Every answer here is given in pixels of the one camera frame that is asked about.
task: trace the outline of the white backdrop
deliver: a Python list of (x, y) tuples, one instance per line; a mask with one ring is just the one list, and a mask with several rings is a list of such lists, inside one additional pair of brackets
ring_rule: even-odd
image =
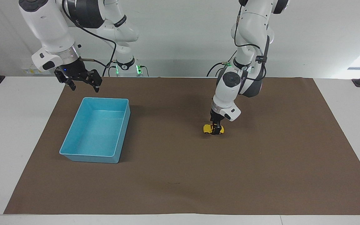
[[(237, 0), (120, 0), (141, 31), (131, 44), (152, 76), (205, 76), (236, 50), (230, 37)], [(333, 77), (360, 55), (360, 1), (294, 0), (271, 17), (274, 44), (267, 63), (270, 77)], [(108, 61), (107, 45), (71, 28), (84, 58)], [(0, 73), (21, 76), (24, 62), (40, 48), (23, 20), (17, 0), (0, 0)], [(87, 63), (88, 69), (99, 68)]]

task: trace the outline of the blue object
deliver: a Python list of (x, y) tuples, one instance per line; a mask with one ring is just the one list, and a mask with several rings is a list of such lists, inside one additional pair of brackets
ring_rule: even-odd
[(129, 118), (128, 99), (84, 98), (59, 154), (77, 162), (118, 163)]

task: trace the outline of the rectangular container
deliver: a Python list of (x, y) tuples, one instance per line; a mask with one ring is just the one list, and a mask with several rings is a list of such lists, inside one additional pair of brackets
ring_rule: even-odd
[(118, 163), (129, 118), (128, 99), (84, 98), (59, 154), (77, 162)]

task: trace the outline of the brown table mat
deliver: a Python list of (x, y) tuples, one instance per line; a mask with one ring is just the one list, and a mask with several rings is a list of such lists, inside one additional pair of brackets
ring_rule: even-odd
[[(236, 99), (242, 114), (221, 136), (203, 134), (214, 79), (104, 78), (98, 94), (76, 85), (5, 214), (360, 215), (360, 162), (312, 79), (265, 79), (257, 97)], [(83, 97), (130, 100), (119, 164), (59, 155)]]

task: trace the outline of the blue tray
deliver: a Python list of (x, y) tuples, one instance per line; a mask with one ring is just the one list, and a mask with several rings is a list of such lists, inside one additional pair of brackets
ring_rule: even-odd
[(84, 98), (59, 154), (77, 162), (118, 163), (129, 118), (128, 99)]

